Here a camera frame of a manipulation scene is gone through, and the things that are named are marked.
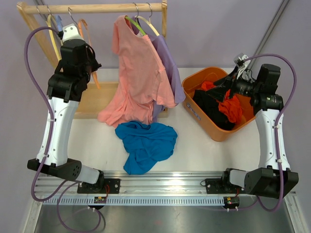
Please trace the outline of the black t shirt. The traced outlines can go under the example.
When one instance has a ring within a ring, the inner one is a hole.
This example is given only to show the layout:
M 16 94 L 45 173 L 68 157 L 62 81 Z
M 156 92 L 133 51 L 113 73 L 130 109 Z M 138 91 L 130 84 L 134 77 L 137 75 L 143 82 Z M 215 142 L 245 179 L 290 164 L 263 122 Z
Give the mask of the black t shirt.
M 195 90 L 192 99 L 219 128 L 227 131 L 234 128 L 235 123 L 230 122 L 228 117 L 220 112 L 219 103 L 204 90 Z

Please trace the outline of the yellow hanger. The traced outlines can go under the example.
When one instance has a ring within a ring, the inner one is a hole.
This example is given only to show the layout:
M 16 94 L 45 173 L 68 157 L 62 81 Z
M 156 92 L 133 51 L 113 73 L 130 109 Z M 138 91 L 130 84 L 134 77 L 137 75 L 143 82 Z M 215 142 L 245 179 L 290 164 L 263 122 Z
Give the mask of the yellow hanger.
M 47 16 L 47 19 L 46 19 L 47 26 L 48 27 L 52 27 L 52 22 L 56 23 L 56 19 L 55 19 L 55 17 L 51 13 L 49 13 L 49 15 Z M 51 40 L 52 47 L 53 47 L 53 50 L 55 52 L 55 55 L 56 55 L 58 61 L 60 61 L 61 60 L 61 55 L 60 55 L 60 53 L 58 51 L 58 47 L 56 45 L 56 41 L 55 41 L 55 38 L 54 38 L 53 31 L 49 31 L 49 36 L 50 36 L 50 40 Z

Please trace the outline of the green hanger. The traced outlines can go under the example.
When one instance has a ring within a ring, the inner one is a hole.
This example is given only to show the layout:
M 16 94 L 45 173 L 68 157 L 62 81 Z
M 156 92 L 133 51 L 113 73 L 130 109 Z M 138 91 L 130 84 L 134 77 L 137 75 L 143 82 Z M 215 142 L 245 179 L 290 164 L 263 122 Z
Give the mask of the green hanger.
M 139 30 L 142 36 L 146 35 L 145 31 L 141 28 L 140 24 L 137 21 L 134 21 L 129 16 L 125 16 L 124 18 L 127 19 L 129 22 L 131 22 Z

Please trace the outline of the orange tan hanger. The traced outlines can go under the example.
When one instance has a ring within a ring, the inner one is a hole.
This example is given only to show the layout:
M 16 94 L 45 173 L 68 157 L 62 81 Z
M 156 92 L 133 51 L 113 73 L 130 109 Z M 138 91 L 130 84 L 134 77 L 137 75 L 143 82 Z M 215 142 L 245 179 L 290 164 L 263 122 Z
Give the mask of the orange tan hanger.
M 68 7 L 68 13 L 69 13 L 71 19 L 73 20 L 73 22 L 77 25 L 79 34 L 83 39 L 84 39 L 84 34 L 83 34 L 83 27 L 82 26 L 84 26 L 86 33 L 87 33 L 87 38 L 88 38 L 88 44 L 86 47 L 87 51 L 89 54 L 94 55 L 95 53 L 93 52 L 92 47 L 91 47 L 91 39 L 90 39 L 90 33 L 89 33 L 87 22 L 83 18 L 79 19 L 78 21 L 74 20 L 73 16 L 71 15 L 71 11 L 72 11 L 72 9 L 70 7 Z M 96 87 L 98 89 L 101 89 L 99 81 L 98 81 L 97 71 L 92 71 L 92 78 L 94 80 Z

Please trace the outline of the orange t shirt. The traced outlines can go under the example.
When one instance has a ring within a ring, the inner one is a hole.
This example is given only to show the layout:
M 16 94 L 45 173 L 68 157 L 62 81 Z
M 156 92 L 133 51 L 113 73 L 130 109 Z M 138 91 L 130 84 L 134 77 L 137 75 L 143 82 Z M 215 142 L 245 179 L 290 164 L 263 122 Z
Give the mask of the orange t shirt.
M 213 82 L 204 81 L 201 84 L 201 87 L 198 90 L 204 90 L 205 92 L 214 88 L 215 85 Z M 224 113 L 230 122 L 238 124 L 242 120 L 242 107 L 239 99 L 234 96 L 229 99 L 228 94 L 226 94 L 226 98 L 223 102 L 217 101 L 219 103 L 219 110 L 221 113 Z

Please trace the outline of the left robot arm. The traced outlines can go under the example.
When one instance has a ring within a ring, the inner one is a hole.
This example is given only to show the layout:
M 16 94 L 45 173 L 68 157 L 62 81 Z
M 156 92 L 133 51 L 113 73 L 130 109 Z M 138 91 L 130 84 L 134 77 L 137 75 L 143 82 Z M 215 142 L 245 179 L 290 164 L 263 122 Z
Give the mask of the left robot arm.
M 104 190 L 104 173 L 68 157 L 68 141 L 74 114 L 87 89 L 92 72 L 101 67 L 95 52 L 82 39 L 70 39 L 60 49 L 62 59 L 48 80 L 49 105 L 43 148 L 27 168 L 63 180 L 87 183 L 94 193 Z

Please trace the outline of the blue t shirt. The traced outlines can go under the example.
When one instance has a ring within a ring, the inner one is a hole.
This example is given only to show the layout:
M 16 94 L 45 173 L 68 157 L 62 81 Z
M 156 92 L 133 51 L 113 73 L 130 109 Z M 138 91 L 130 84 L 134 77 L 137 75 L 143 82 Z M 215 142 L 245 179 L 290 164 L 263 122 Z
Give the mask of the blue t shirt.
M 169 159 L 178 137 L 173 127 L 138 121 L 121 123 L 115 133 L 128 153 L 123 169 L 129 175 L 145 174 L 157 162 Z

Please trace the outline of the light blue hanger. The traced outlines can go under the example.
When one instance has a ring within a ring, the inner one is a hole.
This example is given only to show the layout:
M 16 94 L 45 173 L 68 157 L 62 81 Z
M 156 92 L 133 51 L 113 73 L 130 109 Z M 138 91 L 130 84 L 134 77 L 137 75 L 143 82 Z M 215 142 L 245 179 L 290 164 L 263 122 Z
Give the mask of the light blue hanger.
M 58 37 L 62 40 L 63 39 L 63 24 L 62 24 L 62 19 L 59 15 L 57 16 L 53 16 L 52 13 L 51 13 L 51 10 L 49 8 L 49 6 L 47 5 L 47 9 L 48 9 L 48 12 L 49 12 L 49 15 L 47 17 L 47 26 L 52 28 L 52 22 L 55 23 L 56 27 L 57 27 L 57 31 L 58 31 Z

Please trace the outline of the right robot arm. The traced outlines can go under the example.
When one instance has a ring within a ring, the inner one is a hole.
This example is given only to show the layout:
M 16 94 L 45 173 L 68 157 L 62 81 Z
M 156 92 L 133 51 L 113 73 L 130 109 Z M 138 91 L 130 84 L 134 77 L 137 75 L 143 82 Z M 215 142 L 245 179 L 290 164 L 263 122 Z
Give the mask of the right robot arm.
M 284 102 L 276 93 L 280 67 L 263 64 L 257 79 L 241 78 L 245 68 L 235 66 L 226 77 L 215 81 L 215 88 L 206 92 L 216 100 L 242 95 L 250 98 L 259 132 L 260 159 L 257 169 L 244 171 L 227 168 L 219 180 L 222 190 L 232 192 L 237 187 L 249 195 L 282 199 L 298 183 L 298 173 L 292 172 L 286 157 L 282 121 Z

